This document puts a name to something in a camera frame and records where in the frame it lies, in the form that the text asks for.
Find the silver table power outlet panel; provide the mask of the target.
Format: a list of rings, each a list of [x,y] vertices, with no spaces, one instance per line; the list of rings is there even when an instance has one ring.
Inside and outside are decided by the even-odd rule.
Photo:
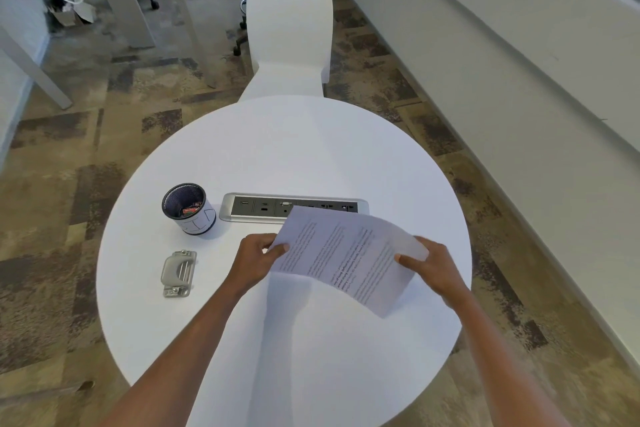
[[[218,217],[227,222],[283,224],[296,206],[370,214],[364,199],[232,192],[223,197]]]

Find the black mesh pen cup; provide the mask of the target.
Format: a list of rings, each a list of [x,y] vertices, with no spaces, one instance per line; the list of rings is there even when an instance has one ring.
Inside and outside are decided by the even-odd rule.
[[[181,183],[169,189],[161,201],[161,210],[190,236],[208,232],[217,220],[205,190],[196,183]]]

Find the person's right hand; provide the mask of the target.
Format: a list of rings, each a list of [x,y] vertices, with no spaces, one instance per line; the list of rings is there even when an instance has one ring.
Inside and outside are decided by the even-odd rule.
[[[427,250],[423,268],[407,268],[418,274],[453,310],[460,310],[474,299],[471,290],[463,281],[447,247],[424,237],[415,236]]]

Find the person's left forearm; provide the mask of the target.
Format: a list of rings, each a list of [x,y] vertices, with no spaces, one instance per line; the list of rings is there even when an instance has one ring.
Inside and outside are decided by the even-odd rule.
[[[228,319],[250,288],[228,277],[99,427],[186,427]]]

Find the printed white paper sheet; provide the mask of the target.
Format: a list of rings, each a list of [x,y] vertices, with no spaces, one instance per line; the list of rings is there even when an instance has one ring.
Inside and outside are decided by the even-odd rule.
[[[272,245],[288,245],[272,271],[313,278],[342,291],[380,318],[403,295],[414,272],[396,255],[424,261],[428,249],[380,218],[294,206]]]

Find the round white table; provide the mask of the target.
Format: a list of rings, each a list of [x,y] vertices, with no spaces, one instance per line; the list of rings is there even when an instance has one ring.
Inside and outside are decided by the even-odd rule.
[[[215,110],[158,146],[125,184],[100,243],[97,303],[119,370],[134,383],[227,276],[241,239],[277,232],[220,219],[188,236],[161,210],[180,183],[220,212],[229,192],[360,198],[372,216],[446,245],[467,285],[472,251],[449,181],[400,128],[328,98],[271,96]],[[191,292],[164,298],[164,261],[196,251]],[[384,319],[311,278],[272,274],[229,318],[189,427],[378,427],[427,388],[460,322],[413,278]]]

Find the person's right forearm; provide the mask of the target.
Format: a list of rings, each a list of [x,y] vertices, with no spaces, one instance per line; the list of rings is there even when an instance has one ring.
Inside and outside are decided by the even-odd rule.
[[[572,427],[519,363],[469,289],[449,303],[460,319],[493,427]]]

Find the white curved chair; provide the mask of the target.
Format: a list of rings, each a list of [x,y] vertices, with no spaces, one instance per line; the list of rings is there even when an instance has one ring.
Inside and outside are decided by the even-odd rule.
[[[247,0],[253,77],[240,101],[324,97],[330,79],[333,0]]]

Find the white desk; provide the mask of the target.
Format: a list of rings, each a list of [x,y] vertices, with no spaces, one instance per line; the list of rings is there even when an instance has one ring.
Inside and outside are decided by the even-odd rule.
[[[216,81],[207,63],[204,47],[198,40],[196,28],[188,8],[187,0],[175,0],[188,31],[189,40],[193,48],[194,59],[204,76],[206,84],[216,87]],[[153,36],[140,9],[137,0],[107,0],[113,14],[119,23],[129,45],[133,48],[149,48],[155,45]],[[0,25],[0,50],[34,81],[54,102],[63,110],[73,106],[73,102],[60,88],[43,72],[40,66],[29,56],[21,45],[12,38],[4,26]]]

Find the grey metal hole punch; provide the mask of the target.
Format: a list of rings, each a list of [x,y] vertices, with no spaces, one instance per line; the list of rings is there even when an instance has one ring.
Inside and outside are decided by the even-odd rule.
[[[164,298],[186,298],[191,292],[196,251],[180,250],[173,252],[163,264],[161,283]]]

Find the person's left hand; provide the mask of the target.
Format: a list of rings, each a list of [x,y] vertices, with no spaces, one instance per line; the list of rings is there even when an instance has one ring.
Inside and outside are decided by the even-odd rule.
[[[239,245],[228,273],[226,283],[240,294],[261,282],[279,258],[268,258],[267,251],[274,246],[276,234],[250,234]]]

